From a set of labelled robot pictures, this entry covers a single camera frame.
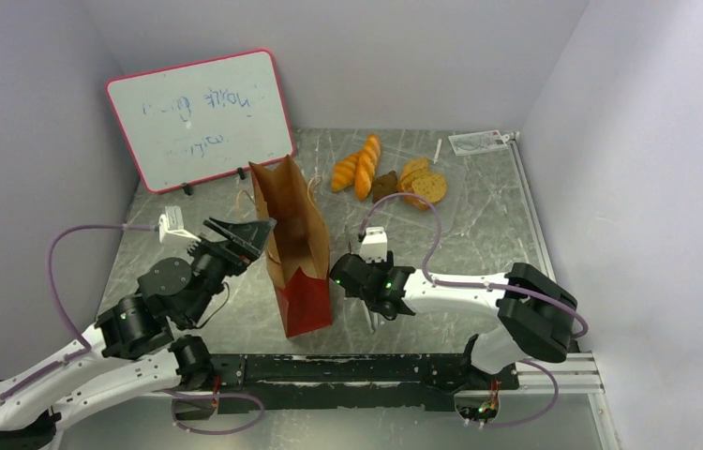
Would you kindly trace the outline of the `white handled metal tongs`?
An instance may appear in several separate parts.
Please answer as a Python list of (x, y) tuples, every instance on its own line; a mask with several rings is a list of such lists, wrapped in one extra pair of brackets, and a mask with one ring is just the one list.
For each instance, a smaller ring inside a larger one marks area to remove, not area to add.
[(375, 334), (379, 329), (379, 315), (375, 311), (366, 308), (366, 320), (369, 332)]

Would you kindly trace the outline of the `red paper bag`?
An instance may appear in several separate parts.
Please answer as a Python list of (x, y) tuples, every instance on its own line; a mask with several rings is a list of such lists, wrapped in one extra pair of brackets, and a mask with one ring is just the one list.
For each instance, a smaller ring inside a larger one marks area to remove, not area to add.
[(249, 169), (257, 218), (277, 222), (265, 256), (285, 337), (331, 325), (330, 235), (315, 198), (320, 179), (307, 181), (290, 156), (274, 169)]

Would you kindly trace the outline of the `round brown bread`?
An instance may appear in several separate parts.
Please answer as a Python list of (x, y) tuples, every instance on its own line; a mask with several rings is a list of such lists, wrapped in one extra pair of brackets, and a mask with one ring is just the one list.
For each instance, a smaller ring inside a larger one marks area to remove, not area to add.
[(395, 171), (373, 179), (371, 186), (371, 200), (373, 203), (379, 202), (383, 197), (397, 193), (398, 176)]

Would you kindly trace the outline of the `long orange baguette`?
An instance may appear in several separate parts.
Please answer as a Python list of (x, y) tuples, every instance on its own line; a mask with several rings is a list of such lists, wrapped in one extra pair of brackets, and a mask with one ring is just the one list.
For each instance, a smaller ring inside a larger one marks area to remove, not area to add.
[(381, 141), (378, 135), (370, 134), (363, 148), (358, 152), (356, 164), (354, 193), (362, 201), (372, 189), (378, 162), (381, 157)]

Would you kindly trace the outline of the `small striped orange croissant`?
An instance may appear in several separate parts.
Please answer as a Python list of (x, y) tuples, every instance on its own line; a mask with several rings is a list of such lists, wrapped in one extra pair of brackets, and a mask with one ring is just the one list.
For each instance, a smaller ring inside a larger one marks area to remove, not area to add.
[(354, 185), (359, 157), (359, 153), (354, 153), (335, 164), (330, 185), (332, 192), (339, 192)]

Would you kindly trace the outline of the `yellow bread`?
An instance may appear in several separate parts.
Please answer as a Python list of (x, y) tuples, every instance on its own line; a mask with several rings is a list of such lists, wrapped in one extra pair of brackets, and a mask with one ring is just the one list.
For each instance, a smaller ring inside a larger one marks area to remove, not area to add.
[(416, 159), (409, 160), (403, 167), (400, 180), (403, 180), (410, 173), (416, 172), (418, 170), (427, 169), (429, 167), (430, 161), (426, 157), (419, 157)]

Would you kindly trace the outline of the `round sliced bread piece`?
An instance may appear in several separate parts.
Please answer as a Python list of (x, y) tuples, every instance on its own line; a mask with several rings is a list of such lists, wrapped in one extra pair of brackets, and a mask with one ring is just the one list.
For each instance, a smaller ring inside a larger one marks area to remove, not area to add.
[[(417, 169), (415, 171), (405, 174), (396, 184), (396, 190), (398, 192), (409, 192), (413, 193), (412, 184), (419, 178), (431, 175), (431, 170), (429, 168)], [(428, 206), (413, 197), (402, 196), (402, 201), (410, 204), (419, 211), (426, 211)]]

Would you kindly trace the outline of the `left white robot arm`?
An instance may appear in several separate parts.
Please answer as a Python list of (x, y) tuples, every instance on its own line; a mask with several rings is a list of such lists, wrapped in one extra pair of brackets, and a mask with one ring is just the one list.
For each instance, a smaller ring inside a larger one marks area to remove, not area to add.
[(272, 218), (205, 222), (216, 241), (177, 230), (185, 258), (156, 262), (136, 290), (101, 313), (73, 340), (26, 371), (0, 380), (0, 449), (39, 449), (57, 433), (138, 396), (185, 395), (215, 375), (197, 330), (229, 277), (242, 275), (264, 253)]

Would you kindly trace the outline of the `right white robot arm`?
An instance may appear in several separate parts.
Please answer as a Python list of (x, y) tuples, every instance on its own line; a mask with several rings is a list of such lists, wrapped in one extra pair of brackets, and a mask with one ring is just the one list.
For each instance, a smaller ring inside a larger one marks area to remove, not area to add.
[(574, 340), (577, 301), (534, 266), (516, 262), (510, 271), (489, 276), (424, 274), (391, 261), (365, 262), (342, 255), (329, 273), (346, 296), (362, 300), (387, 320), (433, 312), (486, 315), (498, 320), (491, 332), (475, 335), (460, 377), (484, 387), (503, 368), (533, 358), (566, 360)]

